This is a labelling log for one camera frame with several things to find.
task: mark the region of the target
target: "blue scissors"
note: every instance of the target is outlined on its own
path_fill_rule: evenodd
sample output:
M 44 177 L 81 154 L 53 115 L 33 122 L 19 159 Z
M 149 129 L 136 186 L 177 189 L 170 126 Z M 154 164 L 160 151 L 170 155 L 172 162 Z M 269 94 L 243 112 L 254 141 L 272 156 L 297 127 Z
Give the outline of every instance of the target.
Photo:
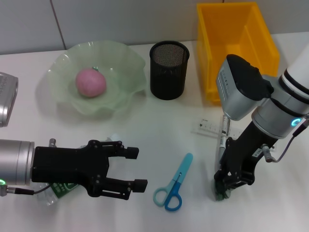
M 191 153 L 186 154 L 176 174 L 174 175 L 173 179 L 170 181 L 169 185 L 167 185 L 166 187 L 158 188 L 156 191 L 154 191 L 153 200 L 157 206 L 160 206 L 160 207 L 164 206 L 165 209 L 168 211 L 176 211 L 181 207 L 183 201 L 182 201 L 181 196 L 178 193 L 178 190 L 185 178 L 185 175 L 187 174 L 190 168 L 192 160 L 193 160 L 193 155 Z M 166 192 L 166 196 L 162 202 L 158 202 L 156 199 L 156 195 L 158 192 L 161 192 L 161 191 Z M 177 197 L 179 201 L 179 205 L 176 206 L 175 208 L 169 207 L 169 202 L 172 199 L 172 197 Z

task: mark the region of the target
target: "green glass bowl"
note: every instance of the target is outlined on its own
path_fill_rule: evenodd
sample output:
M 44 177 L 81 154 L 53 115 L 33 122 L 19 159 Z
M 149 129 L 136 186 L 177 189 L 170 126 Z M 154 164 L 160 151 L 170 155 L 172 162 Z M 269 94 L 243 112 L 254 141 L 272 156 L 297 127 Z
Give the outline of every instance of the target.
M 94 98 L 79 94 L 76 74 L 98 68 L 106 78 L 106 91 Z M 114 112 L 126 107 L 132 95 L 146 88 L 144 59 L 123 43 L 96 41 L 78 44 L 60 55 L 46 77 L 57 102 L 70 103 L 84 115 Z

